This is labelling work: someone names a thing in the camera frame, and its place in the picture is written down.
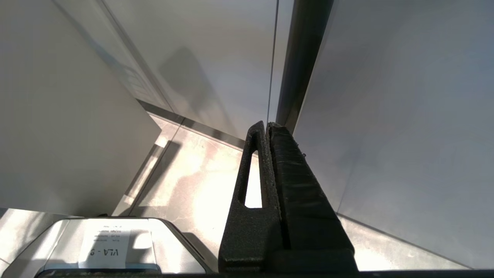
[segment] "white wall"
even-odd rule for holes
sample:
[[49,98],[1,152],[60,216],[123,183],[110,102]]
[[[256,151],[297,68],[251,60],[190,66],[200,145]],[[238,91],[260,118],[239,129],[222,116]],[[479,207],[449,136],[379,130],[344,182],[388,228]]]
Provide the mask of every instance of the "white wall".
[[172,111],[125,45],[118,26],[112,24],[97,0],[56,0],[55,3],[135,98]]
[[242,139],[267,119],[275,0],[106,3],[175,113]]
[[334,209],[494,267],[494,2],[336,1],[295,130]]
[[52,1],[0,2],[0,207],[111,213],[159,131]]

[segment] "tiled floor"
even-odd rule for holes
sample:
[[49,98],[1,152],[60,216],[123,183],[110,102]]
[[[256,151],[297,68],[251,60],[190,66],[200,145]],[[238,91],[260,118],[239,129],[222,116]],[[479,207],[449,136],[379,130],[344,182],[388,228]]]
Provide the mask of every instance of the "tiled floor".
[[[215,264],[237,178],[241,150],[179,123],[151,115],[162,133],[134,187],[114,215],[173,222]],[[258,160],[253,157],[246,205],[260,207]],[[8,209],[0,218],[0,274],[54,221],[63,216]],[[341,219],[360,270],[462,269],[420,248]]]

